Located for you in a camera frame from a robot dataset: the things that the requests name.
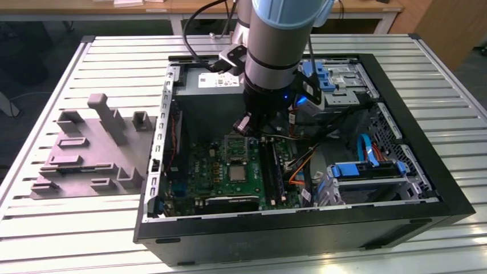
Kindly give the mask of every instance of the sticker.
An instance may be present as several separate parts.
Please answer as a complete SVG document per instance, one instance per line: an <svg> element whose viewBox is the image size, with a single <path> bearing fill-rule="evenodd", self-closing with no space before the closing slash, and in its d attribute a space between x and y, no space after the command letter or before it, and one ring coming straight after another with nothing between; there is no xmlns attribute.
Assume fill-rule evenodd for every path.
<svg viewBox="0 0 487 274"><path fill-rule="evenodd" d="M297 115L290 113L290 124L295 124L295 123L297 123Z"/></svg>
<svg viewBox="0 0 487 274"><path fill-rule="evenodd" d="M147 9L147 13L167 13L167 9Z"/></svg>
<svg viewBox="0 0 487 274"><path fill-rule="evenodd" d="M314 180L318 180L318 179L322 178L322 176L324 176L324 172L322 171L317 171L316 177L313 177L313 178L314 178Z"/></svg>
<svg viewBox="0 0 487 274"><path fill-rule="evenodd" d="M303 190L302 190L302 196L303 196L303 198L309 201L309 202L312 202L312 194L310 194L310 192L303 188Z"/></svg>
<svg viewBox="0 0 487 274"><path fill-rule="evenodd" d="M401 11L402 8L401 7L388 7L385 9L382 9L382 11Z"/></svg>
<svg viewBox="0 0 487 274"><path fill-rule="evenodd" d="M231 75L229 72L219 73L202 73L198 77L198 87L238 87L239 77Z"/></svg>

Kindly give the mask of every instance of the open pc tower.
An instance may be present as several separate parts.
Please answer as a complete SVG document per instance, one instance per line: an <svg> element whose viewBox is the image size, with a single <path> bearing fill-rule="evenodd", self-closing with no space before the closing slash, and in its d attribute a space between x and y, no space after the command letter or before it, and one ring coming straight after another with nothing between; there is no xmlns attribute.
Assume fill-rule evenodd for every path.
<svg viewBox="0 0 487 274"><path fill-rule="evenodd" d="M389 248L474 213L374 55L317 58L324 102L295 99L302 136L368 107L342 115L294 180L306 141L235 135L239 79L173 58L134 236L167 265Z"/></svg>

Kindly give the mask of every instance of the aluminum table frame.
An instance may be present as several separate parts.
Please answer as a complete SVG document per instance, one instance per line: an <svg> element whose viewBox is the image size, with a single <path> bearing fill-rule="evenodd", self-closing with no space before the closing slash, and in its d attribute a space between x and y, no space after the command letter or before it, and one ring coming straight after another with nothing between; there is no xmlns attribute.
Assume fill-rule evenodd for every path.
<svg viewBox="0 0 487 274"><path fill-rule="evenodd" d="M229 43L191 36L201 54ZM81 44L0 186L0 273L441 273L487 269L487 112L422 40L408 35L316 35L317 53L374 53L477 214L393 249L171 269L133 243L139 195L31 200L31 184L57 141L66 109L105 92L123 116L159 110L169 56L181 37L97 37Z"/></svg>

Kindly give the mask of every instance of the blue led light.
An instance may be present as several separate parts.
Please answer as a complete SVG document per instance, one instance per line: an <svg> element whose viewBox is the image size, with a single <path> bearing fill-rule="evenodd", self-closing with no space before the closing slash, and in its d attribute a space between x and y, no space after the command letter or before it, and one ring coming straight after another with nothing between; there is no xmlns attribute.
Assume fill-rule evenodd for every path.
<svg viewBox="0 0 487 274"><path fill-rule="evenodd" d="M299 99L298 104L303 104L306 102L306 97L302 97L302 99Z"/></svg>

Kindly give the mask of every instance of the green circuit board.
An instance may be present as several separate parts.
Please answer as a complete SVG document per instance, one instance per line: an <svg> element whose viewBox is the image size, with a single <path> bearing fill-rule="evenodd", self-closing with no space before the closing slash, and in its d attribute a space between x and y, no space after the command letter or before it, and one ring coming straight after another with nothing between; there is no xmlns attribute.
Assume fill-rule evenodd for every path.
<svg viewBox="0 0 487 274"><path fill-rule="evenodd" d="M279 161L291 159L287 141L275 142ZM195 207L210 197L257 196L259 210L299 207L298 191L286 193L286 201L271 205L266 199L261 170L259 141L239 136L191 145L186 195L175 199L177 215L195 214Z"/></svg>

